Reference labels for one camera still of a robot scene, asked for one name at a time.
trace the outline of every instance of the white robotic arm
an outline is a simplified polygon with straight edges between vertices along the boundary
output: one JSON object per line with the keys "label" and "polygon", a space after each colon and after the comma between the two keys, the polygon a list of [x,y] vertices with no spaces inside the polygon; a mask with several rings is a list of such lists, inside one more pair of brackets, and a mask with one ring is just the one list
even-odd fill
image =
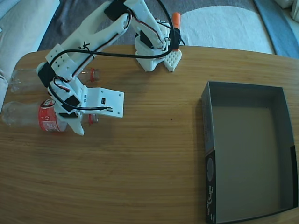
{"label": "white robotic arm", "polygon": [[[114,21],[113,24],[97,32],[99,24],[107,16]],[[119,118],[123,116],[123,92],[87,88],[77,76],[93,60],[95,52],[101,52],[113,44],[127,31],[130,24],[139,35],[135,40],[136,55],[155,56],[168,51],[170,45],[168,23],[158,24],[144,0],[116,0],[112,3],[105,2],[97,8],[71,36],[61,45],[57,44],[46,56],[47,62],[37,68],[39,78],[56,101],[57,117],[67,122],[79,135],[84,135],[81,125],[84,114],[95,113]],[[89,54],[72,50],[78,48]],[[167,57],[169,55],[152,59],[141,58],[138,61],[146,71],[151,71],[162,61],[167,66]]]}

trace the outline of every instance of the cushion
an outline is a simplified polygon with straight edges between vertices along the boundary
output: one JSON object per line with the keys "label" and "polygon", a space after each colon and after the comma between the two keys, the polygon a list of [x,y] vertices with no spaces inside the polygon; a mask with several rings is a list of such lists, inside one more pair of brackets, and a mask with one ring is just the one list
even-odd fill
{"label": "cushion", "polygon": [[0,110],[15,65],[37,51],[58,5],[59,0],[21,0],[0,20]]}
{"label": "cushion", "polygon": [[277,2],[277,4],[280,5],[282,8],[289,8],[292,6],[294,0],[274,0]]}

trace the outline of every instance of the black cable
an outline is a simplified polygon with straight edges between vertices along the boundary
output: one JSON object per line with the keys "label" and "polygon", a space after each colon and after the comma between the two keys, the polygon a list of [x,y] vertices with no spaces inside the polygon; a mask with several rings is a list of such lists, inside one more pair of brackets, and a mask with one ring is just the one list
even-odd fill
{"label": "black cable", "polygon": [[68,106],[74,110],[79,110],[79,111],[102,111],[102,110],[107,110],[107,109],[111,109],[112,110],[112,107],[110,106],[99,106],[99,107],[79,107],[79,106],[73,106],[73,105],[70,105],[68,103],[66,103],[63,99],[61,99],[53,90],[52,86],[49,85],[48,86],[51,94],[60,102],[62,103],[62,105],[65,105],[65,106]]}
{"label": "black cable", "polygon": [[[170,48],[168,49],[167,52],[160,54],[160,55],[154,55],[154,56],[140,56],[140,55],[127,55],[127,54],[115,54],[115,53],[105,53],[105,52],[97,52],[97,51],[89,51],[89,50],[82,50],[82,49],[70,49],[70,50],[64,50],[60,53],[58,53],[50,62],[50,67],[53,65],[53,63],[63,54],[66,53],[85,53],[85,54],[90,54],[90,55],[102,55],[102,56],[110,56],[110,57],[128,57],[128,58],[140,58],[140,59],[156,59],[156,58],[161,58],[164,56],[167,56],[168,54],[170,54],[173,50],[173,45],[175,43],[175,29],[173,27],[172,24],[172,20],[171,17],[165,7],[165,5],[162,3],[161,0],[156,0],[158,2],[158,4],[161,6],[161,8],[163,9],[169,24],[170,24],[170,29],[171,29],[171,44],[170,44]],[[48,86],[49,91],[51,92],[51,94],[60,102],[62,103],[62,105],[68,106],[74,110],[79,110],[79,111],[98,111],[98,110],[106,110],[106,109],[111,109],[111,107],[78,107],[78,106],[73,106],[71,104],[66,103],[63,99],[61,99],[53,90],[52,86],[49,85]]]}
{"label": "black cable", "polygon": [[181,42],[183,43],[183,45],[186,45],[182,38],[181,38]]}
{"label": "black cable", "polygon": [[[164,24],[164,23],[161,23],[161,22],[157,22],[157,23],[159,23],[160,25],[162,25],[162,26],[165,26],[166,28],[170,29],[170,27],[169,27],[169,26],[167,26],[167,25],[166,25],[166,24]],[[183,43],[183,45],[186,45],[186,44],[185,44],[185,42],[183,41],[182,37],[181,37],[181,42]]]}

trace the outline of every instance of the black box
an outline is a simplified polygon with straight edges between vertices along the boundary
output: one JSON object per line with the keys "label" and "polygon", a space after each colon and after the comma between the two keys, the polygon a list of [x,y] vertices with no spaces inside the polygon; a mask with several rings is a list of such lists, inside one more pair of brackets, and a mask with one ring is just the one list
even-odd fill
{"label": "black box", "polygon": [[240,222],[298,207],[296,151],[283,89],[208,82],[202,110],[206,221]]}

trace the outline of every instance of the clear plastic bottle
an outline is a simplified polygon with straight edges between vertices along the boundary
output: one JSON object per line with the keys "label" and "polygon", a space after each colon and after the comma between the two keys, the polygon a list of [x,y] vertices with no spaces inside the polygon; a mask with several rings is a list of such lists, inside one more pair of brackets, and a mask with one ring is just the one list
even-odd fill
{"label": "clear plastic bottle", "polygon": [[[100,79],[99,70],[84,69],[78,78],[84,84],[92,83]],[[45,91],[45,87],[39,79],[36,69],[15,70],[10,80],[11,92],[15,94],[30,91]]]}
{"label": "clear plastic bottle", "polygon": [[[2,108],[2,120],[10,127],[37,127],[47,132],[64,132],[67,123],[60,121],[54,111],[55,101],[48,99],[42,103],[24,104],[9,102]],[[96,124],[97,114],[84,115],[82,124]]]}

